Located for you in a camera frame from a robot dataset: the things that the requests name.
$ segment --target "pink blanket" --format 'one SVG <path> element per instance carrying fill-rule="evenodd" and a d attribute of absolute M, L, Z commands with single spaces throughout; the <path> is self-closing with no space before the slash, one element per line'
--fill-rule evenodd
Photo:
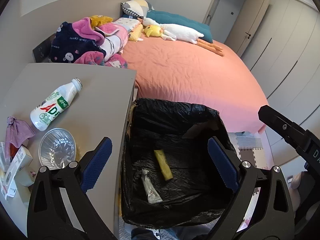
<path fill-rule="evenodd" d="M 137 70 L 138 97 L 206 105 L 218 110 L 228 132 L 264 129 L 258 118 L 267 99 L 242 60 L 226 45 L 225 57 L 183 41 L 142 35 L 123 57 Z"/>

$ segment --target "barcode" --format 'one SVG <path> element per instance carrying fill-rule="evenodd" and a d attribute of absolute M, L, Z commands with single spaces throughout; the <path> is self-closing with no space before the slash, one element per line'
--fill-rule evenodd
<path fill-rule="evenodd" d="M 39 106 L 37 106 L 36 108 L 43 106 L 45 103 L 47 102 L 47 100 L 43 101 Z"/>

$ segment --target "table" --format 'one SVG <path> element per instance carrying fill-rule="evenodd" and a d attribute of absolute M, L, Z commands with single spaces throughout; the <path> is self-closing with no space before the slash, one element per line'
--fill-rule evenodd
<path fill-rule="evenodd" d="M 30 166 L 35 171 L 40 168 L 38 147 L 43 135 L 50 129 L 67 129 L 75 138 L 77 159 L 87 151 L 94 150 L 104 136 L 112 140 L 111 157 L 100 174 L 93 189 L 88 190 L 92 205 L 108 226 L 118 236 L 118 192 L 123 153 L 125 127 L 130 106 L 136 71 L 98 65 L 66 63 L 28 64 L 15 80 L 0 105 L 0 141 L 5 141 L 5 128 L 8 116 L 25 120 L 36 132 L 28 143 L 33 156 Z M 83 89 L 76 95 L 70 107 L 57 117 L 46 131 L 37 130 L 31 120 L 30 112 L 56 88 L 79 78 Z M 23 195 L 28 190 L 17 186 L 14 198 L 0 201 L 17 227 L 27 235 L 27 211 Z M 65 189 L 61 194 L 69 217 L 75 228 L 82 230 L 71 207 Z"/>

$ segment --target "knotted purple cloth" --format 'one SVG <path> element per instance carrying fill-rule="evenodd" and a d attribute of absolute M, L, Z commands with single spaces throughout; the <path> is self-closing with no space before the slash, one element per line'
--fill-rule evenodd
<path fill-rule="evenodd" d="M 7 132 L 5 135 L 5 157 L 10 158 L 10 143 L 16 148 L 20 148 L 22 143 L 35 136 L 33 129 L 23 120 L 18 120 L 13 116 L 7 119 Z"/>

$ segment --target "white milk bottle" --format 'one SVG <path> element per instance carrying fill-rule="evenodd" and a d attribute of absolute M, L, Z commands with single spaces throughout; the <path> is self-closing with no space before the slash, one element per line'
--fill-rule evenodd
<path fill-rule="evenodd" d="M 57 88 L 30 113 L 34 126 L 40 131 L 46 130 L 49 124 L 71 104 L 73 98 L 81 89 L 82 83 L 78 78 Z"/>

